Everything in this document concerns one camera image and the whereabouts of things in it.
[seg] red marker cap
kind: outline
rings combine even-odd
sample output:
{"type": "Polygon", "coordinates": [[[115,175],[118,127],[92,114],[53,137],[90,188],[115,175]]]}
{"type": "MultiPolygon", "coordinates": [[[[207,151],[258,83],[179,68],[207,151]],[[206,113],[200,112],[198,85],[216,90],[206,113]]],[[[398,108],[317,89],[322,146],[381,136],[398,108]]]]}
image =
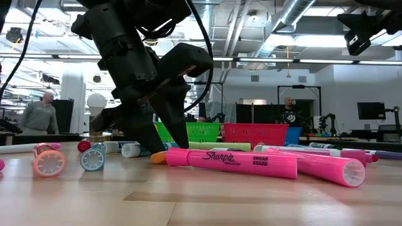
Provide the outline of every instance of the red marker cap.
{"type": "Polygon", "coordinates": [[[78,143],[77,149],[83,153],[84,151],[90,149],[91,145],[89,141],[80,141],[78,143]]]}

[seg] gray sweater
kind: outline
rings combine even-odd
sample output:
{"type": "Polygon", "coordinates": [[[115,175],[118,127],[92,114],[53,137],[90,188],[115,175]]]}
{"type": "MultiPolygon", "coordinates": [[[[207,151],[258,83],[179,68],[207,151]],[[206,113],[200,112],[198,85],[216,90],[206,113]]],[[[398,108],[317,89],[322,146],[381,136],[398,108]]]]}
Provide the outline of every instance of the gray sweater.
{"type": "Polygon", "coordinates": [[[42,101],[29,103],[26,107],[22,120],[21,127],[27,127],[37,131],[45,131],[50,126],[50,129],[58,134],[56,109],[54,106],[45,105],[42,101]]]}

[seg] plastic basket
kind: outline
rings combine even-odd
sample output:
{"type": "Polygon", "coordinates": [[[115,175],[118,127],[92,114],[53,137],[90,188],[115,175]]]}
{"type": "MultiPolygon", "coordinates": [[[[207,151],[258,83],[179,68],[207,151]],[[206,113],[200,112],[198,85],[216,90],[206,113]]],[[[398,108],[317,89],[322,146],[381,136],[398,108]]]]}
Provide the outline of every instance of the plastic basket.
{"type": "Polygon", "coordinates": [[[300,133],[302,133],[301,127],[289,127],[288,131],[286,132],[285,146],[289,144],[298,144],[300,133]]]}
{"type": "Polygon", "coordinates": [[[225,123],[222,139],[224,142],[251,143],[251,149],[258,143],[282,146],[287,128],[286,124],[225,123]]]}
{"type": "MultiPolygon", "coordinates": [[[[220,123],[187,122],[188,141],[216,142],[220,123]]],[[[163,142],[174,142],[162,122],[156,123],[159,137],[163,142]]]]}

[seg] man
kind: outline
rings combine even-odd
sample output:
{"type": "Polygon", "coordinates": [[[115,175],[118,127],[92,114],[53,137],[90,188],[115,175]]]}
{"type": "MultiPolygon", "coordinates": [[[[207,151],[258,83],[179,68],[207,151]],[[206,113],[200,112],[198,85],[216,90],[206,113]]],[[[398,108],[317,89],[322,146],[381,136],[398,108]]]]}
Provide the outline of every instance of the man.
{"type": "Polygon", "coordinates": [[[207,120],[204,117],[198,117],[197,122],[207,122],[207,120]]]}
{"type": "Polygon", "coordinates": [[[55,134],[58,134],[56,109],[51,105],[53,95],[45,92],[42,101],[29,103],[26,107],[22,120],[21,135],[43,136],[47,135],[47,129],[50,127],[55,134]]]}
{"type": "Polygon", "coordinates": [[[284,123],[289,124],[291,127],[300,127],[300,119],[296,114],[293,112],[293,98],[285,97],[285,108],[282,110],[282,119],[284,123]]]}

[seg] black t-shirt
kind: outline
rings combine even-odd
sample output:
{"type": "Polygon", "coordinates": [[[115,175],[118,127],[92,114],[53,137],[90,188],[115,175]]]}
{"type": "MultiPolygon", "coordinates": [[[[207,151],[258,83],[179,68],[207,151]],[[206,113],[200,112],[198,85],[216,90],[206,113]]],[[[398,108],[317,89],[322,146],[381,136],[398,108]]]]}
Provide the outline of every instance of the black t-shirt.
{"type": "Polygon", "coordinates": [[[282,108],[282,121],[289,124],[290,127],[300,127],[300,118],[292,111],[292,109],[282,108]]]}

